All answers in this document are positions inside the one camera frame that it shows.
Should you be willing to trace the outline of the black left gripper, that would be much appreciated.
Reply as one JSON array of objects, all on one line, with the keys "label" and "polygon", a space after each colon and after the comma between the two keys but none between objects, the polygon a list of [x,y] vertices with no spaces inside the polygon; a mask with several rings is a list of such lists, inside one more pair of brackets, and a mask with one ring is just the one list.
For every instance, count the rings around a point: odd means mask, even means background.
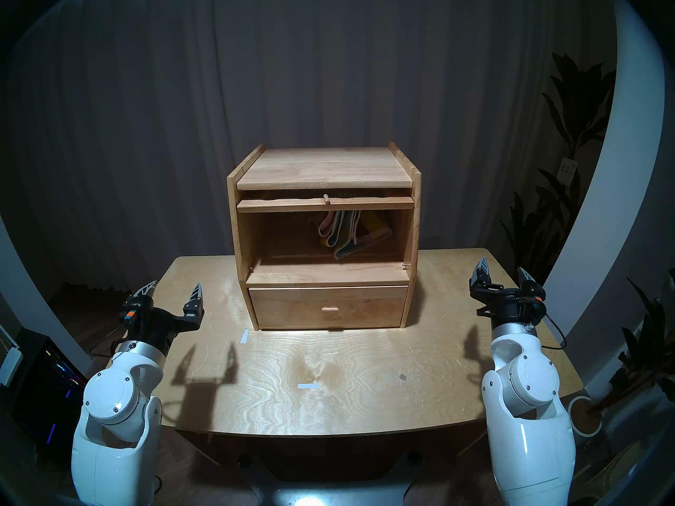
[{"label": "black left gripper", "polygon": [[129,295],[119,319],[127,330],[125,341],[144,343],[168,353],[178,334],[200,329],[205,313],[203,289],[197,283],[183,307],[183,316],[176,316],[155,307],[152,296],[157,283],[154,280]]}]

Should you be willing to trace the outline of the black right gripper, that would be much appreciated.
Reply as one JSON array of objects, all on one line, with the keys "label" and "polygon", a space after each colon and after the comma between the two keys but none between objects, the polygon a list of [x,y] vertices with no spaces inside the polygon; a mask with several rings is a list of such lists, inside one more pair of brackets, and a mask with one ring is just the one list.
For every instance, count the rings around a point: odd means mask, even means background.
[{"label": "black right gripper", "polygon": [[537,326],[546,315],[545,290],[523,268],[518,268],[518,288],[492,283],[487,259],[482,257],[472,274],[469,293],[484,304],[478,317],[491,319],[492,328],[508,323]]}]

